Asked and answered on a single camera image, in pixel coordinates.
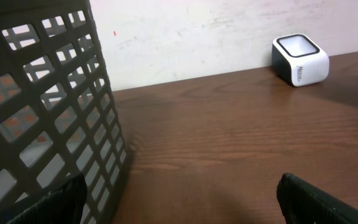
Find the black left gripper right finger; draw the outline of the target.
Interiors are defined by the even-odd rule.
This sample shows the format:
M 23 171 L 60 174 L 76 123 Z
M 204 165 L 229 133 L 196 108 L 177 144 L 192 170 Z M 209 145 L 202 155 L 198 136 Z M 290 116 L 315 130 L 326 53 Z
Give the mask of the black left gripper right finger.
M 358 224 L 358 209 L 291 173 L 282 175 L 277 200 L 287 224 Z

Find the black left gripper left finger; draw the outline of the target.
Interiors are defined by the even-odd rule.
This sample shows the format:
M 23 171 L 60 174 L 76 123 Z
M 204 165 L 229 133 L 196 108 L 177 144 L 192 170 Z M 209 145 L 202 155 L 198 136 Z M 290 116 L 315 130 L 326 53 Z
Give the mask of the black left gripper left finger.
M 11 218 L 9 223 L 79 223 L 87 198 L 83 174 L 69 175 L 62 185 Z

